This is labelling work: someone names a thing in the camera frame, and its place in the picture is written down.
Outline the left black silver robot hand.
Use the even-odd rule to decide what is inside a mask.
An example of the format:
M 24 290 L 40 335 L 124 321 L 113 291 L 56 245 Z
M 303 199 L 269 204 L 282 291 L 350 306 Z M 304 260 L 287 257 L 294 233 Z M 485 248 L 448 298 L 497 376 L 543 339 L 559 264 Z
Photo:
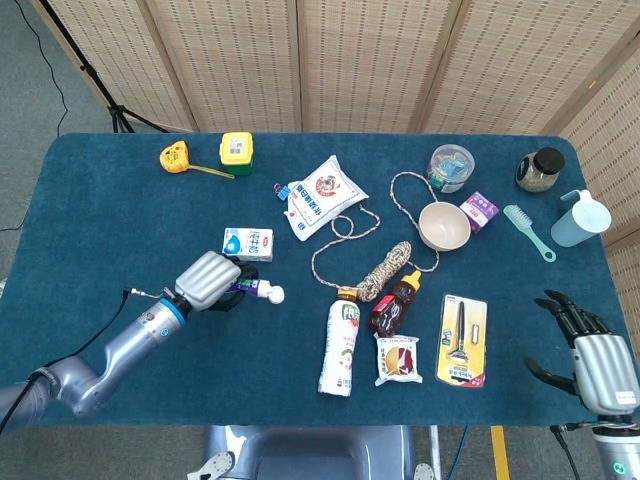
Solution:
M 236 284 L 258 278 L 258 270 L 250 263 L 208 251 L 176 279 L 174 290 L 193 311 L 228 312 L 246 295 Z

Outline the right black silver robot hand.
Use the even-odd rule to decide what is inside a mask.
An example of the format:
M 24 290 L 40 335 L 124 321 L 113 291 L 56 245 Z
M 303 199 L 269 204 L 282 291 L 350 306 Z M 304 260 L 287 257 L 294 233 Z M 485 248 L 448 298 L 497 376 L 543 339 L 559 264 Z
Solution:
M 625 421 L 639 408 L 639 380 L 624 338 L 566 294 L 550 289 L 545 294 L 534 303 L 556 320 L 569 348 L 573 376 L 553 374 L 531 357 L 524 359 L 526 368 L 539 381 L 577 397 L 592 414 Z

